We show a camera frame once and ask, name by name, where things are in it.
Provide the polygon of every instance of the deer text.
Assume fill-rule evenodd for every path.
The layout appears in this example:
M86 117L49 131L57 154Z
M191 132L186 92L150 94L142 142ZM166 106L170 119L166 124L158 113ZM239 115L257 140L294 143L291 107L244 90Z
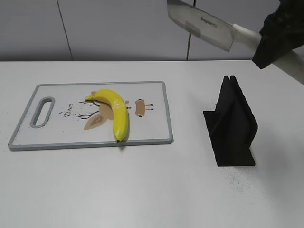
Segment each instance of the deer text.
M73 105L69 104L69 106L67 108L67 112L64 114L65 117L68 117L71 115L72 108L73 108Z

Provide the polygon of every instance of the black stand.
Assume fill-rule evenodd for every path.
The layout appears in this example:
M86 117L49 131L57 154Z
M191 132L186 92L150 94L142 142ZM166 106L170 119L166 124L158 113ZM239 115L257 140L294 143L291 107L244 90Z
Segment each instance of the black stand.
M257 122L234 76L224 77L215 111L204 112L218 166L254 166Z

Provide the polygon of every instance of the banana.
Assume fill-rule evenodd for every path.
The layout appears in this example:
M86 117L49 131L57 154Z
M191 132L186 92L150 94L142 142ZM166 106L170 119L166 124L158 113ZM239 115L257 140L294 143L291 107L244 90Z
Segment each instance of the banana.
M96 100L111 106L114 114L114 137L118 143L122 141L129 128L129 113L122 97L112 90L102 89L91 96L87 96L85 100Z

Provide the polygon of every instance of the white cutting board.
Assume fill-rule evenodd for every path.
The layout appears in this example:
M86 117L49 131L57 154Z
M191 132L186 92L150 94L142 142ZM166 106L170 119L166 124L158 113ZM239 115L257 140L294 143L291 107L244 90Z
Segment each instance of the white cutting board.
M111 110L82 103L93 91L116 91L130 108L129 135L117 143ZM33 123L39 103L53 100L45 125ZM38 85L9 142L12 151L169 144L173 142L165 84L155 82Z

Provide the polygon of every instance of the stand base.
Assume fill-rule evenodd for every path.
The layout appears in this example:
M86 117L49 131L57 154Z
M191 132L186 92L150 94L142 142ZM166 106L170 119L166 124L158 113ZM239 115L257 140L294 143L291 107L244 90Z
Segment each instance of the stand base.
M217 123L217 114L214 111L204 112L207 129L210 135L211 144L217 165L221 166L255 166L255 160L252 157L248 145L233 145L229 142L221 141L212 136L212 130Z

